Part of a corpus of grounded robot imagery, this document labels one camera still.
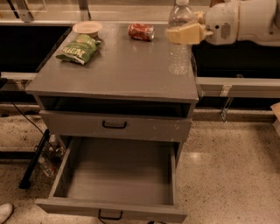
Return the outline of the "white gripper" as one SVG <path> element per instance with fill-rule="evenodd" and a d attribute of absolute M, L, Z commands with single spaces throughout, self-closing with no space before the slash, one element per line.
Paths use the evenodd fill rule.
<path fill-rule="evenodd" d="M 197 45 L 206 42 L 220 46 L 233 44 L 237 39 L 239 24 L 239 3 L 218 3 L 206 14 L 195 11 L 198 23 L 168 28 L 165 35 L 170 43 L 176 45 Z"/>

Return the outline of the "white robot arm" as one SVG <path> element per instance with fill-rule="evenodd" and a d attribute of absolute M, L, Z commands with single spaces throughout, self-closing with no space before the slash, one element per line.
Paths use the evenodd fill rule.
<path fill-rule="evenodd" d="M 169 24 L 169 42 L 197 45 L 201 41 L 220 46 L 252 41 L 260 46 L 279 46 L 279 0 L 225 0 L 206 12 L 191 14 L 185 24 Z"/>

